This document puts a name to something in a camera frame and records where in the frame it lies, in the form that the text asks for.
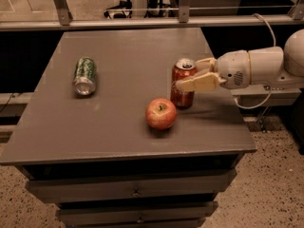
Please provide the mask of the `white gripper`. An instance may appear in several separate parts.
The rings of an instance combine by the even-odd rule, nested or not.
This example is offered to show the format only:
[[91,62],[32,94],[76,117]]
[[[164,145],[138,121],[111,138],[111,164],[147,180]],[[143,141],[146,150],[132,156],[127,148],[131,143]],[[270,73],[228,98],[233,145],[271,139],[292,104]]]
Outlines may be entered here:
[[250,59],[249,53],[245,50],[225,53],[217,60],[214,57],[199,59],[196,65],[198,71],[206,70],[207,73],[177,80],[178,90],[212,91],[219,85],[228,89],[239,89],[247,87],[250,83]]

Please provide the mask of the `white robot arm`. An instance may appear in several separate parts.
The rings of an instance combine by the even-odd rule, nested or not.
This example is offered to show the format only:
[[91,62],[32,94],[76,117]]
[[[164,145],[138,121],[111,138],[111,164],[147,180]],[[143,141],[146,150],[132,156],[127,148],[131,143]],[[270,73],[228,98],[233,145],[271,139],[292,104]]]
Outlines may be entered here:
[[293,33],[284,47],[232,51],[217,59],[201,60],[199,64],[195,75],[177,80],[177,89],[211,91],[217,86],[239,89],[251,85],[301,88],[304,85],[304,29]]

